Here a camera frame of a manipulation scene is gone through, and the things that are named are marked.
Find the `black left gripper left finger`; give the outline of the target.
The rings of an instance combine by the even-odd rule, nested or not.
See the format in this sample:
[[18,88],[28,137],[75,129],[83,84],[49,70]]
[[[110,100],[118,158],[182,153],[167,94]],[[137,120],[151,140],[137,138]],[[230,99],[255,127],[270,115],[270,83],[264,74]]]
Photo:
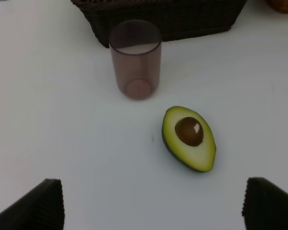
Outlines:
[[45,179],[0,213],[0,230],[62,230],[64,201],[60,179]]

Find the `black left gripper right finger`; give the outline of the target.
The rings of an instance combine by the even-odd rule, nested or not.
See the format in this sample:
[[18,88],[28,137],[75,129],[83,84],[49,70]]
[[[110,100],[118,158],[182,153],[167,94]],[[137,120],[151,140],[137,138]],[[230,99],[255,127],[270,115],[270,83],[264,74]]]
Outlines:
[[263,177],[251,177],[241,214],[247,230],[288,230],[288,193]]

